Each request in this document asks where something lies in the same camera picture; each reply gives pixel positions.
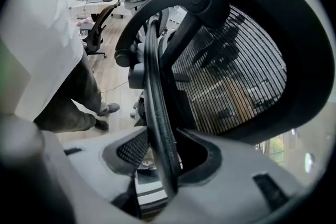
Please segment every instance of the gray pants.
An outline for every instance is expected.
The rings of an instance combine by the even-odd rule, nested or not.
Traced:
[[[34,122],[41,130],[54,133],[86,131],[93,127],[96,118],[80,111],[72,100],[99,116],[108,113],[108,106],[101,102],[100,90],[84,50],[80,62]]]

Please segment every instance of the mesh backrest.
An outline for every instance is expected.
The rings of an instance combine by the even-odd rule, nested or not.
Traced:
[[[220,134],[265,111],[286,85],[286,65],[270,36],[231,5],[218,29],[201,27],[173,65],[200,131]]]

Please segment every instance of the shoe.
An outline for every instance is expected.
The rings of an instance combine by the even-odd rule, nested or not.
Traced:
[[[96,119],[96,124],[94,126],[101,131],[108,131],[110,128],[109,124],[106,121],[97,120],[97,119]]]
[[[120,106],[116,103],[111,103],[107,105],[109,108],[108,114],[117,112],[120,109]]]
[[[98,117],[106,116],[120,109],[120,106],[116,103],[105,104],[104,102],[102,102],[101,106],[104,108],[100,111],[100,113],[97,113]]]

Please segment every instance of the wooden floor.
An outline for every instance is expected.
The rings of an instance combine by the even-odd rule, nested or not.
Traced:
[[[119,67],[114,59],[115,46],[128,21],[129,18],[113,19],[109,17],[105,21],[106,28],[102,33],[103,43],[99,50],[105,52],[107,58],[104,59],[102,55],[89,56],[91,69],[102,93],[102,101],[106,103],[118,103],[120,105],[119,111],[101,118],[109,122],[109,133],[129,129],[134,126],[135,120],[130,118],[130,113],[134,112],[133,105],[137,102],[141,93],[141,90],[129,88],[127,79],[128,68]],[[76,105],[78,105],[80,110],[95,115],[94,112],[87,110],[82,105]],[[84,132],[60,133],[57,136],[64,143],[103,134],[103,132],[92,128]]]

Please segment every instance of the white desk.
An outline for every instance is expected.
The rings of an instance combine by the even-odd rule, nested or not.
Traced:
[[[111,2],[96,2],[96,3],[88,3],[86,4],[85,2],[81,2],[79,5],[73,6],[70,9],[70,14],[71,17],[73,18],[77,18],[77,17],[90,17],[91,14],[98,14],[101,13],[101,11],[112,5],[117,3],[117,0],[113,0]],[[112,12],[113,14],[119,14],[119,15],[130,15],[131,16],[131,12],[127,9],[125,9],[124,4],[122,3],[121,6],[115,8]]]

